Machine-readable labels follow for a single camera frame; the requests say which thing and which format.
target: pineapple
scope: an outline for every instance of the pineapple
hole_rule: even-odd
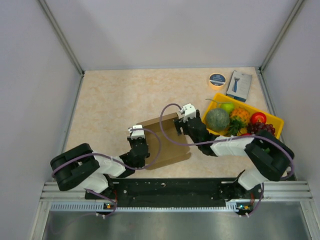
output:
[[[250,112],[243,107],[238,107],[230,114],[230,124],[228,134],[237,136],[240,129],[245,128],[250,122]]]

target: open box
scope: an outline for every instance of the open box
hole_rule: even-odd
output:
[[[178,135],[177,130],[174,124],[174,120],[178,119],[177,113],[168,114],[162,117],[162,126],[165,133],[168,135],[168,137],[176,142],[186,144],[187,139],[185,135]],[[147,170],[153,170],[157,168],[161,168],[170,164],[178,163],[184,160],[187,160],[191,157],[190,148],[188,146],[180,146],[177,144],[174,144],[166,139],[166,137],[163,135],[160,129],[159,124],[160,118],[154,118],[151,120],[143,121],[140,123],[137,123],[138,125],[142,125],[143,128],[149,129],[154,131],[158,137],[161,140],[162,144],[162,150],[159,155],[159,158],[157,161],[151,165],[150,167],[147,167]],[[148,165],[151,163],[159,150],[159,142],[157,138],[150,132],[145,131],[145,139],[146,143],[149,146],[149,153],[150,157],[145,159],[145,164]]]
[[[238,101],[238,100],[235,100],[229,96],[226,96],[226,95],[223,95],[221,93],[217,93],[214,97],[213,97],[213,100],[217,101],[217,102],[232,102],[235,106],[235,108],[239,108],[239,107],[242,107],[242,108],[245,108],[246,110],[249,111],[250,115],[254,114],[254,113],[257,113],[257,112],[260,112],[260,113],[264,113],[266,115],[266,124],[272,124],[273,127],[275,128],[275,133],[274,133],[274,136],[279,139],[280,138],[280,135],[281,135],[281,131],[284,127],[284,120],[277,117],[277,116],[274,116],[274,115],[271,115],[270,113],[267,113],[265,111],[261,111],[253,106],[250,106],[248,104],[245,104],[244,102],[241,102],[241,101]],[[204,124],[207,125],[206,123],[206,115],[207,113],[211,110],[211,109],[215,109],[218,107],[218,103],[216,103],[215,101],[211,101],[209,107],[207,108],[207,110],[205,111],[204,115],[202,116],[202,122]],[[222,131],[219,131],[219,132],[215,132],[215,131],[212,131],[211,129],[207,128],[207,130],[212,133],[212,134],[215,134],[215,135],[223,135],[225,136],[227,134],[227,130],[222,130]]]

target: roll of tape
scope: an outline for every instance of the roll of tape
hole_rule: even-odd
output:
[[[226,78],[220,73],[213,73],[210,75],[208,85],[213,90],[219,90],[226,84]]]

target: green apple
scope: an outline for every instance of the green apple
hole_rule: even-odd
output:
[[[220,108],[230,114],[235,109],[235,105],[232,102],[222,103]]]

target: cardboard box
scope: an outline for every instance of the cardboard box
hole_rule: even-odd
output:
[[[186,136],[183,134],[178,136],[177,134],[174,120],[178,118],[179,117],[177,113],[172,113],[163,116],[163,129],[170,139],[179,143],[186,144]],[[160,118],[157,117],[151,120],[137,123],[137,125],[142,125],[144,128],[154,131],[160,138],[162,144],[162,150],[159,155],[159,158],[152,166],[148,167],[147,170],[158,169],[170,164],[175,164],[187,160],[191,157],[191,153],[189,152],[190,148],[188,146],[180,146],[177,144],[173,144],[172,142],[166,139],[166,137],[161,132],[159,121]],[[148,165],[155,159],[159,149],[159,143],[157,138],[152,133],[145,131],[144,134],[146,138],[146,143],[149,145],[150,157],[145,159],[145,163]]]
[[[252,75],[233,71],[226,95],[241,102],[245,102],[248,97]]]

